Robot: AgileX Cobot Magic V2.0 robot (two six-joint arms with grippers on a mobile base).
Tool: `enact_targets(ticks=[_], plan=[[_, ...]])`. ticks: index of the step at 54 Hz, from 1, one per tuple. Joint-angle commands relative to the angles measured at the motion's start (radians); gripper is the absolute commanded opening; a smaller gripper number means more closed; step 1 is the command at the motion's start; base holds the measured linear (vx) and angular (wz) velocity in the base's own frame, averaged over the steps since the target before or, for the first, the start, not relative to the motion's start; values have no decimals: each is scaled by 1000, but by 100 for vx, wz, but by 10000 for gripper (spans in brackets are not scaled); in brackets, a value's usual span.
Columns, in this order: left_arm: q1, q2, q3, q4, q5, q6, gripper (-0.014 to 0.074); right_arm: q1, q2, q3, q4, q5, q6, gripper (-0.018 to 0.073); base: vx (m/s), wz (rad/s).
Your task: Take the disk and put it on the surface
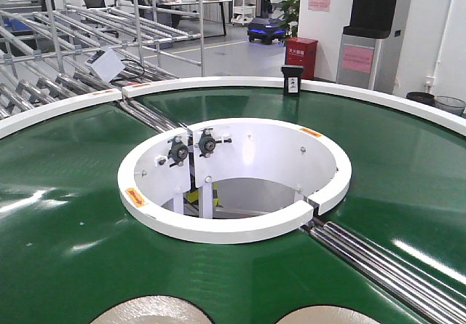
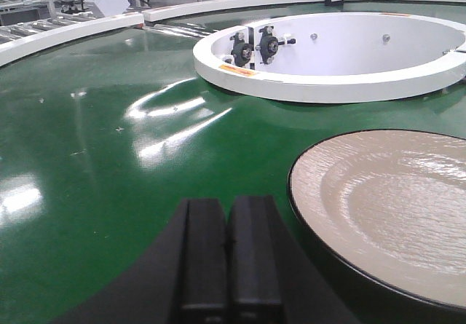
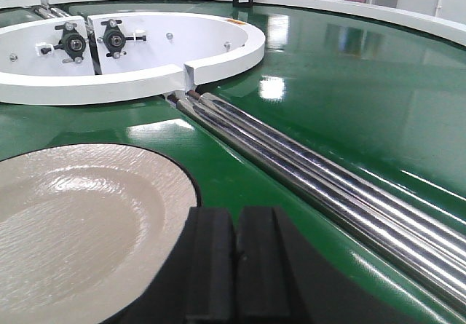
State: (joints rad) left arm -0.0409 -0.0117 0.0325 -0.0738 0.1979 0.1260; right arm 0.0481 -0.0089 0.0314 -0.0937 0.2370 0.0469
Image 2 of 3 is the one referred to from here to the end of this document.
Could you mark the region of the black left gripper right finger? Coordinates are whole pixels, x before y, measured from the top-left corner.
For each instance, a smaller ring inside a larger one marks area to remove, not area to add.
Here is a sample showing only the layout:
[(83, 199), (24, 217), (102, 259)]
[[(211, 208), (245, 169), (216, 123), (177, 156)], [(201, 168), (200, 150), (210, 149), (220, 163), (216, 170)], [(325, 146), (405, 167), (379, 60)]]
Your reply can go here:
[(288, 231), (272, 196), (237, 197), (230, 211), (234, 323), (357, 323)]

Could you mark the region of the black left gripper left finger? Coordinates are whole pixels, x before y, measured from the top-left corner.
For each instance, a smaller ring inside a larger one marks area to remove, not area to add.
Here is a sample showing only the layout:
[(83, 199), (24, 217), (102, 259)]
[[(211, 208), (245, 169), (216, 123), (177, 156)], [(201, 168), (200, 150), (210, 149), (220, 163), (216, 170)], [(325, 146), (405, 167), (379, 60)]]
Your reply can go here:
[(226, 323), (226, 222), (217, 199), (185, 199), (146, 251), (55, 323)]

